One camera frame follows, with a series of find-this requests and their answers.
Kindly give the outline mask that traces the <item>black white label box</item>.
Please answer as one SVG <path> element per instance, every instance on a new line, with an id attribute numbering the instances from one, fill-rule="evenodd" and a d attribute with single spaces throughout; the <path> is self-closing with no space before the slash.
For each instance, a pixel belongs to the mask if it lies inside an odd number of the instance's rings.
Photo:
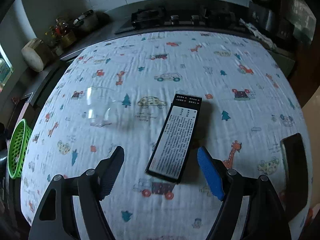
<path id="1" fill-rule="evenodd" d="M 175 94 L 146 174 L 179 184 L 187 165 L 202 98 Z"/>

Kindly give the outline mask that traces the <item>clear plastic cup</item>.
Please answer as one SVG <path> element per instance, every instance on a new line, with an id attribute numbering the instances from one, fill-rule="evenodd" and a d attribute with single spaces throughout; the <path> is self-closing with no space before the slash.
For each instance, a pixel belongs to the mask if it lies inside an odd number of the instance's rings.
<path id="1" fill-rule="evenodd" d="M 112 124 L 114 119 L 116 91 L 101 86 L 88 87 L 86 91 L 87 118 L 94 127 Z"/>

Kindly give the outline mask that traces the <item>black smartphone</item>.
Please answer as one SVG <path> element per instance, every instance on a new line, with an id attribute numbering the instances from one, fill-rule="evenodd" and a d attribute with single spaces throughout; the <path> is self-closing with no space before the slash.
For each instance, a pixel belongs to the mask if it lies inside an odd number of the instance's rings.
<path id="1" fill-rule="evenodd" d="M 303 139 L 300 133 L 280 142 L 285 170 L 285 214 L 291 221 L 308 201 L 308 165 Z"/>

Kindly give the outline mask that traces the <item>white cartoon print tablecloth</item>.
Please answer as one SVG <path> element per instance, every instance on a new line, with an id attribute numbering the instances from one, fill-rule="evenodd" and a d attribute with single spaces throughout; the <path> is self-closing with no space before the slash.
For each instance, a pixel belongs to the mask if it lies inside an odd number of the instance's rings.
<path id="1" fill-rule="evenodd" d="M 89 124 L 86 91 L 92 86 L 116 91 L 110 125 Z M 116 239 L 205 239 L 221 203 L 196 156 L 189 157 L 179 185 L 145 172 L 175 94 L 202 98 L 197 141 L 243 176 L 265 174 L 283 196 L 280 142 L 295 133 L 312 170 L 302 109 L 260 43 L 201 31 L 133 35 L 85 49 L 44 104 L 22 171 L 28 223 L 56 174 L 79 176 L 121 146 L 124 164 L 101 204 Z"/>

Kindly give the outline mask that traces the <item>green plastic mesh basket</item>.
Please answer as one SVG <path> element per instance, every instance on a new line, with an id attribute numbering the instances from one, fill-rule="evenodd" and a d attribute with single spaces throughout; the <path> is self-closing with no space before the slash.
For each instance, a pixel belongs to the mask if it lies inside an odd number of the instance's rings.
<path id="1" fill-rule="evenodd" d="M 8 150 L 7 165 L 11 179 L 21 178 L 31 134 L 32 129 L 26 120 L 20 120 L 14 129 Z"/>

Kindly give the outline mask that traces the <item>round wooden chopping block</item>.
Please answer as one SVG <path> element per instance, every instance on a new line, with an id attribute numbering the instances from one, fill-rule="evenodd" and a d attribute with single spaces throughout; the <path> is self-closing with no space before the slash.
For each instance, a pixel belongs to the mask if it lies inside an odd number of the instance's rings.
<path id="1" fill-rule="evenodd" d="M 26 64 L 38 73 L 42 72 L 53 58 L 49 47 L 40 38 L 30 40 L 21 49 L 21 53 Z"/>

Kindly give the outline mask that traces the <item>yellow label oil bottle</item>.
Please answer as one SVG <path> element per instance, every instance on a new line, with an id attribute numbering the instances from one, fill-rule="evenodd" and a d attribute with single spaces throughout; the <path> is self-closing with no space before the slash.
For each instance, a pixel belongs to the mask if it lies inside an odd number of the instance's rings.
<path id="1" fill-rule="evenodd" d="M 58 24 L 61 33 L 61 43 L 64 48 L 71 46 L 76 41 L 76 36 L 66 20 L 58 19 Z"/>

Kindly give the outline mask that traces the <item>metal cooking pot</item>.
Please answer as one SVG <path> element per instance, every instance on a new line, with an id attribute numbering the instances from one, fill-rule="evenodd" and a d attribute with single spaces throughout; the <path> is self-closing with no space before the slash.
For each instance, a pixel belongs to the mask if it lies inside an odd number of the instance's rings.
<path id="1" fill-rule="evenodd" d="M 96 30 L 110 23 L 110 17 L 104 12 L 95 12 L 89 10 L 83 12 L 78 18 L 73 21 L 73 25 L 85 32 Z"/>

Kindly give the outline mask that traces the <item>black gas stove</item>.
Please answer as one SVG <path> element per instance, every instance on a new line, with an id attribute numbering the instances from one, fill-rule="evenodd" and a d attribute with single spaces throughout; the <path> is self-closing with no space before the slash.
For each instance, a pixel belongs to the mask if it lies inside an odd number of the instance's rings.
<path id="1" fill-rule="evenodd" d="M 245 31 L 235 13 L 227 10 L 199 11 L 166 10 L 164 8 L 138 10 L 131 14 L 115 33 L 122 34 L 134 30 L 146 30 L 163 27 L 201 27 L 227 31 Z"/>

